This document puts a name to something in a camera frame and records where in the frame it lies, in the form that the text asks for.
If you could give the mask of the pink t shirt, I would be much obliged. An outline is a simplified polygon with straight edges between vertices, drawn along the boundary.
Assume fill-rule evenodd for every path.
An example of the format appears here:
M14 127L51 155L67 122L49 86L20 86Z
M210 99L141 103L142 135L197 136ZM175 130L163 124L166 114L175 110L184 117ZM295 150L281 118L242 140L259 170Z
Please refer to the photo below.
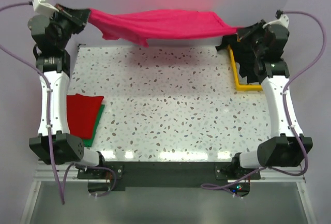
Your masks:
M91 9L88 22L105 40L124 39L148 47L149 39L204 39L232 35L238 26L226 24L215 12L159 9L109 14Z

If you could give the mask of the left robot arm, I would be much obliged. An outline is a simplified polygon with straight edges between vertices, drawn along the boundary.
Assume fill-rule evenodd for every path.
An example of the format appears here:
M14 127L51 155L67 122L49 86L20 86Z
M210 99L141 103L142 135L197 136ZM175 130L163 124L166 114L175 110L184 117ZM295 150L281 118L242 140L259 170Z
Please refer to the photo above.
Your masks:
M65 48L72 35L84 30L91 11L60 4L55 8L50 16L39 14L28 22L42 89L40 125L37 136L29 139L29 147L47 165L73 162L89 167L94 178L103 178L107 166L101 152L85 148L82 139L70 133L67 121L71 60Z

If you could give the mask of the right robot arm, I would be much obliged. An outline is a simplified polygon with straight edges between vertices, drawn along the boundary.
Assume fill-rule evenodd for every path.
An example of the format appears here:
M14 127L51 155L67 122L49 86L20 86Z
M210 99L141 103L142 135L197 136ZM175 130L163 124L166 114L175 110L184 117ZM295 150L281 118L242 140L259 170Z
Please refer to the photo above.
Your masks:
M298 167L308 170L308 152L312 138L304 135L294 111L290 94L290 73L282 58L289 38L288 23L264 20L238 30L242 44L254 53L254 73L265 94L270 117L270 138L255 151L236 154L238 162L230 166L234 178L241 179L249 169Z

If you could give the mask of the black t shirt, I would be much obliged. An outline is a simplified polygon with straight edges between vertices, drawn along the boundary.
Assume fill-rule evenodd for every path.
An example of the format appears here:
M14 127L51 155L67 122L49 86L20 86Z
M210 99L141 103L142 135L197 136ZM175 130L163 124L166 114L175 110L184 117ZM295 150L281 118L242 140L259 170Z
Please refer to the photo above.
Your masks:
M247 77L248 83L259 84L258 77L254 72L254 52L238 41L237 34L223 36L221 44L215 48L220 51L228 46L233 50L235 61L239 63L239 74L242 77Z

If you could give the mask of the yellow plastic bin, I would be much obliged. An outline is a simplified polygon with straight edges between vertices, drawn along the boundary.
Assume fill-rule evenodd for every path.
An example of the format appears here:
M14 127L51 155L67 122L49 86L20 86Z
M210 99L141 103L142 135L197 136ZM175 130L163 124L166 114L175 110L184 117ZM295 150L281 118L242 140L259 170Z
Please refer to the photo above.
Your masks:
M229 54L230 59L230 66L232 68L232 74L234 78L234 85L237 91L255 91L260 92L262 91L261 85L258 83L248 83L247 77L242 77L239 74L239 63L237 63L234 59L233 50L230 46L227 47L227 51Z

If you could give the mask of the red folded t shirt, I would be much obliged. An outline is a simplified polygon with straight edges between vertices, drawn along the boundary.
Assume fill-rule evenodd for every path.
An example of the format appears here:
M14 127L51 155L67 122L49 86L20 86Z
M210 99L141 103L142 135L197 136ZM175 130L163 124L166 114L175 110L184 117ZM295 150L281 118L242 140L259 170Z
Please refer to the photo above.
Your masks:
M67 95L67 120L70 133L83 140L94 136L103 96Z

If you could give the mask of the green folded t shirt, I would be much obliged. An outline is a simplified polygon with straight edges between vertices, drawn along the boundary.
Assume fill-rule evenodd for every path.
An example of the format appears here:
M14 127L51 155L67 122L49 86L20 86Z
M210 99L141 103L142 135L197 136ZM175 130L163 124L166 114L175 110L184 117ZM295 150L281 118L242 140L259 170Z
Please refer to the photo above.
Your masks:
M84 139L83 140L83 144L84 144L85 147L92 147L92 145L93 145L93 142L94 142L94 139L95 139L95 136L96 136L96 132L97 132L97 128L99 126L102 114L104 112L104 108L105 108L105 105L102 104L100 106L100 109L99 109L99 112L98 112L98 115L97 115L97 118L96 118L96 121L95 121L95 124L94 124L92 137L90 139Z

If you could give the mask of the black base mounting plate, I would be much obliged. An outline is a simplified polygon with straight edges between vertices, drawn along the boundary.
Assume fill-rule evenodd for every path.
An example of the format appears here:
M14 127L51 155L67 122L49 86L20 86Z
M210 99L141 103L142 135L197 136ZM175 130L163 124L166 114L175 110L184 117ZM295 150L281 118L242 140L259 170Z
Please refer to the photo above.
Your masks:
M252 169L231 162L133 162L109 161L106 169L79 168L77 178L88 180L90 193L124 191L128 187L199 188L204 183L226 185Z

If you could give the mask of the aluminium frame rail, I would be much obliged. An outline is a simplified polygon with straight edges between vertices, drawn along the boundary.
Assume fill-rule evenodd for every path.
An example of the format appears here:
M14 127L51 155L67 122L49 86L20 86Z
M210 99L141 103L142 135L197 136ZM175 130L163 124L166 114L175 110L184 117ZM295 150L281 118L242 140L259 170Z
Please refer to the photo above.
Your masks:
M107 162L229 162L231 154L220 152L216 157L209 157L207 153L198 152L187 154L185 152L161 152L158 157L138 158L134 157L133 151L125 153L123 158L117 158L111 151L106 151ZM45 165L42 161L37 164L34 174L36 181L54 181L53 171L50 165ZM274 170L264 170L261 172L261 180L265 182L305 182L304 176L289 176Z

